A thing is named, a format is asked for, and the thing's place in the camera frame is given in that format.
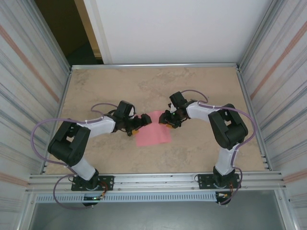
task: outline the beige table surface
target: beige table surface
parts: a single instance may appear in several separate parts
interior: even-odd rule
[[[232,103],[247,112],[235,68],[161,68],[161,69],[82,69],[74,70],[61,117],[93,119],[92,105],[100,102],[118,104],[120,100],[135,105],[137,113],[168,109],[169,96],[177,91],[196,89],[209,97],[209,104]],[[186,92],[189,99],[201,95]],[[97,107],[108,112],[111,106]],[[243,117],[249,135],[252,128]],[[218,158],[219,146],[211,126],[190,119],[181,128],[171,129],[172,142],[137,147],[135,137],[116,132],[88,141],[85,156],[100,173],[184,173],[211,172]],[[244,171],[264,170],[256,139],[240,148],[236,166]],[[68,173],[62,166],[50,164],[46,173]]]

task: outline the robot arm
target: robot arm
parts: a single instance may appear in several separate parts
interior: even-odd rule
[[[147,114],[135,116],[135,107],[121,101],[115,111],[105,114],[100,121],[84,123],[63,122],[48,146],[48,152],[65,162],[73,169],[82,184],[88,189],[95,189],[98,183],[98,171],[84,158],[84,151],[89,138],[105,133],[124,131],[131,136],[142,126],[151,123]]]
[[[240,115],[232,110],[201,107],[196,100],[188,102],[181,92],[171,95],[170,100],[170,111],[166,110],[160,116],[159,123],[177,128],[181,127],[183,121],[191,118],[210,122],[215,140],[221,146],[218,162],[213,168],[213,176],[218,187],[223,187],[235,173],[232,166],[235,149],[248,134]],[[232,104],[225,107],[235,108]]]

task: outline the pink towel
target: pink towel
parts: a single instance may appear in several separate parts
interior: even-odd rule
[[[166,125],[159,124],[159,117],[164,111],[153,111],[148,113],[152,123],[139,129],[135,135],[136,145],[150,146],[158,145],[161,143],[169,143],[172,141],[169,128]]]

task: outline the purple cable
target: purple cable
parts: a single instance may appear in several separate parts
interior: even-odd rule
[[[104,116],[104,114],[103,114],[102,112],[100,112],[99,110],[93,110],[96,106],[101,105],[101,104],[110,105],[110,106],[114,106],[114,107],[117,108],[116,105],[111,104],[111,103],[97,103],[97,104],[94,104],[94,105],[92,106],[92,108],[91,108],[91,111],[92,111],[92,112],[96,112],[96,113],[100,113],[102,117]]]
[[[70,210],[80,210],[80,209],[87,209],[87,208],[90,208],[91,206],[87,206],[87,207],[70,207],[70,206],[65,206],[63,205],[62,203],[60,203],[57,198],[56,198],[56,188],[57,188],[57,185],[59,184],[59,182],[61,180],[63,180],[64,178],[66,177],[70,177],[70,176],[74,176],[74,174],[67,174],[61,178],[59,178],[59,180],[56,182],[56,184],[54,185],[53,187],[53,199],[55,200],[55,202],[60,205],[61,207],[63,208],[66,208],[66,209],[70,209]]]
[[[79,123],[79,124],[91,124],[91,123],[95,123],[95,122],[98,122],[98,121],[101,121],[102,120],[102,117],[99,118],[99,119],[96,119],[96,120],[92,120],[92,121],[76,121],[76,120],[70,120],[70,119],[65,119],[65,118],[51,118],[51,119],[47,119],[47,120],[43,120],[41,122],[38,122],[34,128],[32,129],[32,132],[31,132],[31,136],[30,136],[30,142],[31,142],[31,147],[34,151],[34,153],[36,154],[36,156],[38,156],[40,159],[46,161],[46,162],[49,162],[49,163],[54,163],[54,164],[59,164],[59,165],[64,165],[64,166],[67,166],[65,163],[63,162],[58,162],[58,161],[52,161],[52,160],[49,160],[47,159],[46,157],[43,157],[42,155],[39,154],[39,152],[36,150],[35,148],[35,144],[34,144],[34,133],[35,131],[37,130],[37,128],[44,124],[44,123],[47,123],[47,122],[51,122],[51,121],[68,121],[68,122],[74,122],[74,123]]]
[[[184,92],[196,92],[196,93],[199,93],[201,96],[203,96],[206,99],[206,101],[199,101],[199,102],[202,102],[202,103],[208,103],[209,102],[209,100],[206,97],[206,95],[203,94],[202,92],[199,92],[197,90],[184,90],[184,91],[181,91],[181,93],[184,93]]]
[[[253,126],[253,134],[248,138],[246,139],[245,141],[243,141],[242,143],[240,143],[236,148],[235,148],[235,151],[234,151],[234,154],[232,155],[232,158],[231,158],[231,166],[234,168],[234,169],[237,169],[240,171],[240,181],[239,181],[239,184],[238,184],[238,187],[236,188],[236,190],[234,191],[234,193],[225,201],[223,201],[222,203],[220,203],[221,205],[225,204],[226,202],[228,202],[229,200],[231,200],[232,197],[234,197],[234,195],[238,192],[239,190],[239,187],[241,186],[241,183],[242,183],[242,178],[243,178],[243,172],[240,168],[238,167],[235,167],[234,166],[234,161],[235,161],[235,156],[236,156],[236,153],[238,151],[238,149],[248,143],[250,140],[252,140],[254,138],[254,136],[256,135],[256,132],[257,132],[257,124],[256,124],[256,121],[247,113],[241,111],[241,110],[238,110],[238,109],[234,109],[234,108],[230,108],[230,107],[224,107],[224,106],[212,106],[212,105],[206,105],[206,104],[201,104],[201,103],[198,103],[198,105],[200,107],[203,107],[203,108],[208,108],[208,109],[228,109],[228,110],[232,110],[232,111],[235,111],[235,112],[238,112],[240,114],[243,114],[244,116],[246,116],[252,123],[252,126]]]

